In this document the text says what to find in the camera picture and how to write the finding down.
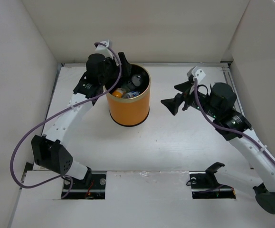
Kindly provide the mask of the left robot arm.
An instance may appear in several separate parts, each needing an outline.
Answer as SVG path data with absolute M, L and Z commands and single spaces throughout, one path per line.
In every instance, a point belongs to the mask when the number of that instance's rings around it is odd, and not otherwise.
M 68 152 L 67 145 L 83 116 L 104 91 L 104 86 L 111 86 L 119 76 L 130 74 L 132 65 L 125 54 L 120 52 L 118 57 L 119 66 L 111 57 L 91 54 L 86 62 L 86 71 L 73 90 L 67 106 L 69 110 L 61 114 L 42 136 L 35 135 L 31 141 L 36 165 L 72 177 L 83 189 L 91 184 L 92 170 L 75 161 Z

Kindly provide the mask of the clear bottle with dark cap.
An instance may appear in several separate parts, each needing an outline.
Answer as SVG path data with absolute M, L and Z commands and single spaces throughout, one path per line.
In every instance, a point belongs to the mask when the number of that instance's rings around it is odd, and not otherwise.
M 134 90 L 138 88 L 142 83 L 143 83 L 143 76 L 141 74 L 135 74 L 131 77 L 131 79 L 127 83 L 127 87 L 129 90 Z

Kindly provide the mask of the clear bottle with white cap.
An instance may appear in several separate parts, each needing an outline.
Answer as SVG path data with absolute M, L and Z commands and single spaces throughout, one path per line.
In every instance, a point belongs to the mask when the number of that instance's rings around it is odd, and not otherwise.
M 130 99 L 140 95 L 139 91 L 130 91 L 122 95 L 122 99 Z

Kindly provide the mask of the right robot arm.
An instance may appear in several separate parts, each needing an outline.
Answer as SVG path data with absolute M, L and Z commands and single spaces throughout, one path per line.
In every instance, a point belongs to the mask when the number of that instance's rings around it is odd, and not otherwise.
M 211 192 L 228 185 L 255 197 L 258 205 L 275 214 L 275 158 L 272 157 L 253 130 L 251 123 L 234 109 L 237 95 L 226 83 L 215 83 L 203 94 L 197 80 L 189 80 L 175 86 L 179 91 L 174 98 L 161 100 L 176 115 L 180 105 L 186 111 L 193 107 L 200 111 L 215 130 L 235 147 L 257 172 L 259 179 L 235 175 L 225 165 L 216 162 L 205 170 L 206 191 Z

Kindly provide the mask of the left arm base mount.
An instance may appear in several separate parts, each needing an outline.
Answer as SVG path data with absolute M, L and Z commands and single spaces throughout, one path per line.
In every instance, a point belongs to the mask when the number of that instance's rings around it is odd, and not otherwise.
M 69 178 L 63 178 L 63 188 L 61 192 L 62 200 L 104 200 L 106 187 L 106 172 L 95 171 L 92 173 L 90 183 L 84 185 L 73 179 L 71 185 Z

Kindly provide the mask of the orange juice bottle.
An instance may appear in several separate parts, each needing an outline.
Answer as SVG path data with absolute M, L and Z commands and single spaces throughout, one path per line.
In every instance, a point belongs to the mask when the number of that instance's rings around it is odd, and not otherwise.
M 122 96 L 126 93 L 126 90 L 123 88 L 117 88 L 112 92 L 112 95 L 116 98 L 122 98 Z

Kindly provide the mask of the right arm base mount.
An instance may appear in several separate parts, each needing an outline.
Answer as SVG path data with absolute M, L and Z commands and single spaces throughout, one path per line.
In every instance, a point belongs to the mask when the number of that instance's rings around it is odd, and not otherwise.
M 234 188 L 215 183 L 204 171 L 189 172 L 186 185 L 191 188 L 192 198 L 199 199 L 236 199 Z

